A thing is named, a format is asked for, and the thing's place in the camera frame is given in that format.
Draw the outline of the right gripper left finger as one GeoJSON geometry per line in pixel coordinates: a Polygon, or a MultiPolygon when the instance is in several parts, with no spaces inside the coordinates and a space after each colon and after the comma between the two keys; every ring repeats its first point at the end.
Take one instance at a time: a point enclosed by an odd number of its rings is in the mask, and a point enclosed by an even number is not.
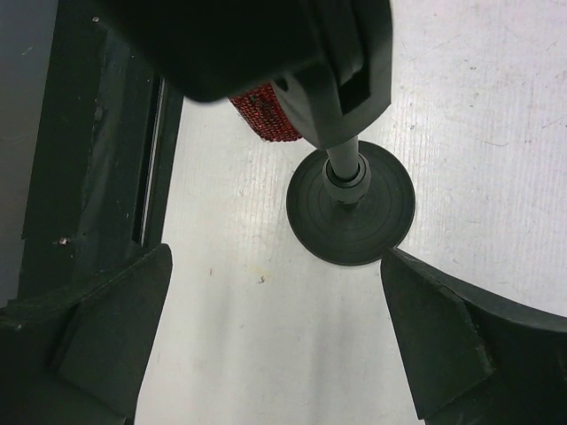
{"type": "Polygon", "coordinates": [[[1,311],[3,424],[131,424],[173,269],[162,243],[1,311]]]}

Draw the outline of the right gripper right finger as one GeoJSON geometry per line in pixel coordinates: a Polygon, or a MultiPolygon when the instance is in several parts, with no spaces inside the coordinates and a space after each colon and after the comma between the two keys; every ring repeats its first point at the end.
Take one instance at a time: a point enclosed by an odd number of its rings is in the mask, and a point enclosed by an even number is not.
{"type": "Polygon", "coordinates": [[[393,249],[384,295],[418,419],[564,424],[566,319],[393,249]]]}

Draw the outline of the red glitter microphone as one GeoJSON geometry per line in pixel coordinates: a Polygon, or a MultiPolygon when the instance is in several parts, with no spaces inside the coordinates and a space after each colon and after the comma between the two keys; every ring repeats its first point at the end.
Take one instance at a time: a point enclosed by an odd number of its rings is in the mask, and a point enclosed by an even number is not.
{"type": "Polygon", "coordinates": [[[276,93],[267,83],[229,101],[250,129],[267,142],[295,142],[302,138],[280,106],[276,93]]]}

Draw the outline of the black round-base clip stand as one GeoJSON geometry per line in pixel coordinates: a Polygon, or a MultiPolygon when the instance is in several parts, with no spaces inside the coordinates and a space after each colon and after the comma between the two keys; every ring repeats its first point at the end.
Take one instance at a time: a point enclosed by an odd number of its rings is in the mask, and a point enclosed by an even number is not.
{"type": "Polygon", "coordinates": [[[104,1],[108,19],[202,104],[269,83],[313,151],[292,175],[286,213],[300,243],[340,266],[380,260],[407,235],[406,168],[360,138],[392,100],[387,1],[104,1]]]}

